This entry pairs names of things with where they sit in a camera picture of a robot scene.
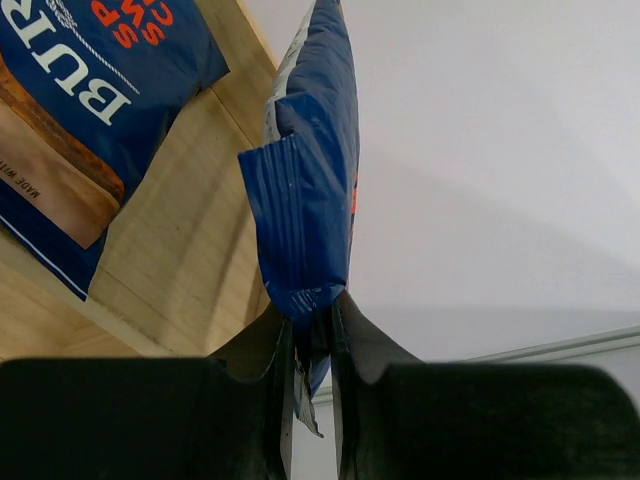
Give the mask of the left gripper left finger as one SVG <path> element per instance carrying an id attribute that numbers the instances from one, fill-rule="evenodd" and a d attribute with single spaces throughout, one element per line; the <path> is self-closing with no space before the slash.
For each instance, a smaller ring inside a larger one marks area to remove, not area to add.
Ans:
<path id="1" fill-rule="evenodd" d="M 268 307 L 206 357 L 1 366 L 5 479 L 286 479 L 293 327 Z"/>

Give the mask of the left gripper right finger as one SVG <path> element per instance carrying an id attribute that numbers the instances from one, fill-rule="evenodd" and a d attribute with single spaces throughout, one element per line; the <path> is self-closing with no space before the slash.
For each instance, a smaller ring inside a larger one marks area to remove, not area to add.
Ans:
<path id="1" fill-rule="evenodd" d="M 342 294 L 329 318 L 342 479 L 635 479 L 639 414 L 584 365 L 427 363 Z"/>

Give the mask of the Burts spicy chilli bag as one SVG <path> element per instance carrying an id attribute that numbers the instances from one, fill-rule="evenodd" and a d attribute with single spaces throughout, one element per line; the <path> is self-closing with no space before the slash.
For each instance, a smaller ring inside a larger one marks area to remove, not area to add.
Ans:
<path id="1" fill-rule="evenodd" d="M 1 5 L 1 221 L 86 298 L 110 224 L 228 73 L 193 1 Z"/>
<path id="2" fill-rule="evenodd" d="M 329 369 L 319 317 L 346 289 L 360 135 L 342 6 L 314 1 L 265 105 L 264 144 L 238 157 L 271 303 L 293 322 L 294 411 L 319 431 L 312 398 Z"/>

